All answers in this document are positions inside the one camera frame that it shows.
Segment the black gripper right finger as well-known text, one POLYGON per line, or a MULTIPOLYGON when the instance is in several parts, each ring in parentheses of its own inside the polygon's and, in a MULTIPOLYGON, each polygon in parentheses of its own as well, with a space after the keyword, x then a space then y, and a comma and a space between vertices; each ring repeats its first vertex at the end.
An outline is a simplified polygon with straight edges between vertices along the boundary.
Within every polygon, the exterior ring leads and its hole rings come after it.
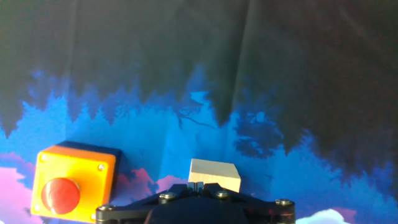
POLYGON ((196 194, 203 199, 199 209, 211 223, 270 223, 296 222, 295 203, 289 199, 266 202, 250 195, 234 192, 217 183, 196 183, 196 194))

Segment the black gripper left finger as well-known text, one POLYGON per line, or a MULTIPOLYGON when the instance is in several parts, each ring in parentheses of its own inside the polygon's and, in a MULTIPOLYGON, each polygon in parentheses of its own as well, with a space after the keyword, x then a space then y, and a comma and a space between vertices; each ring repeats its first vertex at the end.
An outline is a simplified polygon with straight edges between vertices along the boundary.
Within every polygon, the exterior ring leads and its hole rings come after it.
POLYGON ((168 190, 164 190, 129 205, 101 205, 96 209, 95 223, 117 224, 127 220, 145 220, 149 212, 156 206, 194 196, 196 192, 197 184, 194 182, 173 184, 168 190))

